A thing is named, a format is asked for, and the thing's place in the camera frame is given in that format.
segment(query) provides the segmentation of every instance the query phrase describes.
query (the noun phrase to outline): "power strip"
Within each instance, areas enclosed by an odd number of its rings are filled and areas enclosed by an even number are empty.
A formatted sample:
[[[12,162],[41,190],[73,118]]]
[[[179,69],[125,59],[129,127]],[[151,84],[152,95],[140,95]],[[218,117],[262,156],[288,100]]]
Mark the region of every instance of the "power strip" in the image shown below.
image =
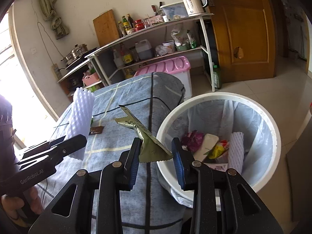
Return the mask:
[[[62,78],[62,74],[60,73],[60,69],[58,68],[57,63],[54,63],[51,66],[51,68],[52,68],[54,75],[57,78],[57,80],[60,80]]]

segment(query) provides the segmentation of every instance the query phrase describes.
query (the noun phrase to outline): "pink basket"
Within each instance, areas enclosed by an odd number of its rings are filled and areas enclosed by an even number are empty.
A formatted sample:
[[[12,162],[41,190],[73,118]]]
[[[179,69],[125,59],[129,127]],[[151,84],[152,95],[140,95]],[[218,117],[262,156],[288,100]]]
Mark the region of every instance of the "pink basket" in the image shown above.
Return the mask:
[[[84,84],[86,86],[89,86],[91,84],[94,84],[94,83],[98,82],[99,81],[99,76],[98,76],[97,73],[94,73],[94,74],[92,74],[90,76],[86,76],[84,79],[82,79],[82,81],[84,82]]]
[[[190,70],[191,65],[185,56],[180,56],[150,65],[141,67],[135,73],[135,76],[144,75],[152,72],[164,72],[168,74],[176,74]]]

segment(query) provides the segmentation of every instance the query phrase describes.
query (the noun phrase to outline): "green curtain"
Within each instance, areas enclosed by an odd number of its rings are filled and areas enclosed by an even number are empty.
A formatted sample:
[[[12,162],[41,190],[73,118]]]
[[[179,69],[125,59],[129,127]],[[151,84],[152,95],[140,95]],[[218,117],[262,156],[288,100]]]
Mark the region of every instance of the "green curtain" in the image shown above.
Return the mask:
[[[62,20],[57,16],[51,0],[39,0],[43,19],[51,22],[51,29],[54,30],[56,39],[60,39],[69,34],[69,29],[62,24]]]

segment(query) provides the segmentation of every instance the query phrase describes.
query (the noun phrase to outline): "wall switch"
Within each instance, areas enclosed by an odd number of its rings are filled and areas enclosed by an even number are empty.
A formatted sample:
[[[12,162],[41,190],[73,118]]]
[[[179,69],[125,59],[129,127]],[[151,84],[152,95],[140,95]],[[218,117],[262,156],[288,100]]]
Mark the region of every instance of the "wall switch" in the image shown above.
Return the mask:
[[[57,80],[60,80],[62,78],[62,74],[60,73],[57,63],[54,63],[51,68]]]
[[[30,51],[32,52],[32,54],[35,54],[37,52],[37,49],[34,47],[34,48],[31,48]]]

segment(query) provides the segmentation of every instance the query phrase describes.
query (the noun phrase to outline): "pink lid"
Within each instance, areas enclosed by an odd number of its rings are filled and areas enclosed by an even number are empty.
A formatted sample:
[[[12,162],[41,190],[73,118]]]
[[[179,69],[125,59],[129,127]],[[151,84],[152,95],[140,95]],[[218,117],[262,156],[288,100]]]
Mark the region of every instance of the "pink lid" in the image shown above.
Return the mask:
[[[135,73],[135,76],[144,75],[152,72],[175,74],[190,70],[190,68],[191,66],[188,59],[185,56],[180,56],[141,67]]]

